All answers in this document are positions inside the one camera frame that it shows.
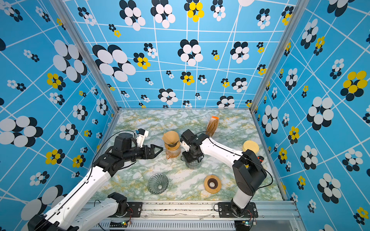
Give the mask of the grey glass carafe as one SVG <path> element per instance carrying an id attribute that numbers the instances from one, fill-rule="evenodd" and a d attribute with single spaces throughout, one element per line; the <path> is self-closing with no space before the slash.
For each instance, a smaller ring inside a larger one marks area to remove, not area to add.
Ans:
<path id="1" fill-rule="evenodd" d="M 201 167 L 201 164 L 202 164 L 202 161 L 197 161 L 197 160 L 195 160 L 195 161 L 193 161 L 193 162 L 187 162 L 186 160 L 185 160 L 185 164 L 186 164 L 186 166 L 189 168 L 189 169 L 198 169 L 198 168 L 200 168 Z"/>

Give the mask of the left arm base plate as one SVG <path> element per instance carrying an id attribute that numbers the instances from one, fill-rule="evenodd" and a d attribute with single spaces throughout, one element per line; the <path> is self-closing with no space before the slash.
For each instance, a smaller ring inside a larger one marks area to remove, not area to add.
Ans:
<path id="1" fill-rule="evenodd" d="M 142 212 L 142 202 L 120 203 L 114 218 L 139 218 Z"/>

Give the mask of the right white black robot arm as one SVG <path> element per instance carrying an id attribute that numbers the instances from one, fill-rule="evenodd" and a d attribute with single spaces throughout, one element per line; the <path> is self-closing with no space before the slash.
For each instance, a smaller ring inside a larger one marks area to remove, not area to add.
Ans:
<path id="1" fill-rule="evenodd" d="M 191 130 L 182 133 L 180 142 L 185 149 L 182 155 L 187 164 L 193 166 L 201 163 L 205 156 L 211 156 L 233 169 L 238 190 L 230 202 L 231 211 L 236 217 L 245 215 L 247 205 L 269 174 L 255 152 L 250 148 L 244 152 L 232 149 L 205 133 L 194 134 Z"/>

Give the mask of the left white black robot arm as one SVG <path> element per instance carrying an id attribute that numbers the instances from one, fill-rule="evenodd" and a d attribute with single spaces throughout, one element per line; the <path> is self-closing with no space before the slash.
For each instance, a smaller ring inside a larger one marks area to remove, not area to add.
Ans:
<path id="1" fill-rule="evenodd" d="M 120 133 L 114 145 L 93 162 L 87 175 L 64 199 L 46 214 L 35 215 L 28 222 L 28 230 L 88 231 L 110 216 L 131 217 L 134 212 L 129 207 L 127 197 L 116 192 L 92 209 L 84 213 L 81 210 L 101 186 L 126 167 L 126 162 L 154 159 L 163 151 L 157 145 L 145 145 L 147 136 L 148 132 L 143 129 Z"/>

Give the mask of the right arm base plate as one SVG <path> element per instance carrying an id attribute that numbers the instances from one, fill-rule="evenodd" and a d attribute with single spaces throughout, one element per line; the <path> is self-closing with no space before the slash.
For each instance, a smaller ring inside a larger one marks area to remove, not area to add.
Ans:
<path id="1" fill-rule="evenodd" d="M 258 218 L 258 211 L 256 204 L 249 202 L 247 206 L 243 209 L 240 209 L 231 202 L 219 202 L 218 213 L 220 218 Z"/>

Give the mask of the brown paper coffee filter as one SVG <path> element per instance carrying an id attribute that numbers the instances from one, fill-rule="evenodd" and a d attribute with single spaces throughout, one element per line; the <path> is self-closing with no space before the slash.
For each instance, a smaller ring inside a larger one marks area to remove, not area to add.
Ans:
<path id="1" fill-rule="evenodd" d="M 166 132 L 163 135 L 162 139 L 166 143 L 175 143 L 176 141 L 179 141 L 180 140 L 179 135 L 178 135 L 178 133 L 176 131 Z"/>

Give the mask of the grey glass dripper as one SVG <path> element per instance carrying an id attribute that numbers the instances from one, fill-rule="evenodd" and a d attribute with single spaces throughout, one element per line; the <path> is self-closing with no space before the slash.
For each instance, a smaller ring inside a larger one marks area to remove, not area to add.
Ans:
<path id="1" fill-rule="evenodd" d="M 147 188 L 151 194 L 162 194 L 168 188 L 169 180 L 165 174 L 158 173 L 151 176 Z"/>

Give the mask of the amber glass carafe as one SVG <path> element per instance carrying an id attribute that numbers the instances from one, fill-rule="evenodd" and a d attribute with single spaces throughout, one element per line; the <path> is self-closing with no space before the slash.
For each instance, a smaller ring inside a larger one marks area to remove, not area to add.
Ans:
<path id="1" fill-rule="evenodd" d="M 165 154 L 167 159 L 175 158 L 181 154 L 181 148 L 179 147 L 176 150 L 166 149 Z"/>

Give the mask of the green glass dripper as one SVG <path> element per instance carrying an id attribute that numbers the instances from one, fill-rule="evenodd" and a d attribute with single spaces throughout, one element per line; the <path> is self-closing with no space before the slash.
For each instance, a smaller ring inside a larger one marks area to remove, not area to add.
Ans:
<path id="1" fill-rule="evenodd" d="M 180 143 L 179 143 L 179 141 L 176 141 L 175 143 L 166 143 L 165 142 L 165 145 L 170 147 L 170 148 L 174 148 L 174 147 L 180 145 Z"/>

